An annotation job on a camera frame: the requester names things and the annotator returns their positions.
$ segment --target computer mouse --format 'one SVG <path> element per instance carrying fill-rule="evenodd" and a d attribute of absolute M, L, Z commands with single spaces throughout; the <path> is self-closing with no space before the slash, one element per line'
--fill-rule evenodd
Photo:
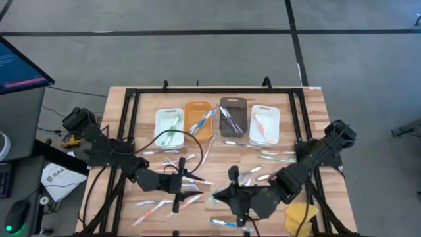
<path fill-rule="evenodd" d="M 29 206 L 30 204 L 26 200 L 17 201 L 12 205 L 5 221 L 5 227 L 8 233 L 14 234 L 22 228 L 26 215 L 28 214 Z"/>

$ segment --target brown container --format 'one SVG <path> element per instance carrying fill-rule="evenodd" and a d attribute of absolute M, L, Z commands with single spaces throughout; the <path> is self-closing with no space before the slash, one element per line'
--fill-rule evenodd
<path fill-rule="evenodd" d="M 220 106 L 227 108 L 232 118 L 243 130 L 244 134 L 248 129 L 247 123 L 247 100 L 244 98 L 235 97 L 223 97 L 220 102 Z M 236 134 L 234 129 L 226 122 L 222 113 L 219 111 L 219 131 L 221 136 L 224 137 L 235 137 L 240 138 L 244 134 Z"/>

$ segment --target orange container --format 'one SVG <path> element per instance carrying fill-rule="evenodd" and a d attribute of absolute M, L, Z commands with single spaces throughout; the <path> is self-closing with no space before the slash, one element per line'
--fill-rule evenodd
<path fill-rule="evenodd" d="M 189 132 L 189 129 L 199 122 L 203 117 L 212 109 L 212 103 L 209 101 L 190 101 L 184 105 L 184 131 Z M 204 123 L 201 129 L 199 129 L 195 137 L 200 142 L 209 140 L 212 135 L 212 117 Z M 189 140 L 193 140 L 191 136 L 185 135 Z"/>

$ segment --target gray floor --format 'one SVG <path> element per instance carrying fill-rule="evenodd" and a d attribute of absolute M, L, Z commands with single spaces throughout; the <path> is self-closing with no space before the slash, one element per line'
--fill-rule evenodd
<path fill-rule="evenodd" d="M 0 0 L 0 7 L 5 0 Z M 412 28 L 416 0 L 294 0 L 298 29 Z M 185 30 L 289 28 L 284 1 L 274 0 L 14 0 L 0 31 Z M 300 79 L 291 36 L 8 37 L 56 80 L 56 86 L 106 95 L 110 86 L 259 85 Z M 331 119 L 358 133 L 343 152 L 347 187 L 360 233 L 419 236 L 421 147 L 390 129 L 421 117 L 421 35 L 299 36 L 310 86 L 322 86 Z M 48 89 L 44 105 L 102 111 L 105 100 Z M 39 126 L 61 118 L 43 111 Z M 43 225 L 70 234 L 84 187 Z"/>

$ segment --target keyboard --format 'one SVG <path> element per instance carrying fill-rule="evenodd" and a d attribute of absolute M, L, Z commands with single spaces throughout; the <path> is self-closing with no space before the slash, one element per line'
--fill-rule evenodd
<path fill-rule="evenodd" d="M 0 199 L 8 198 L 12 190 L 12 165 L 0 163 Z"/>

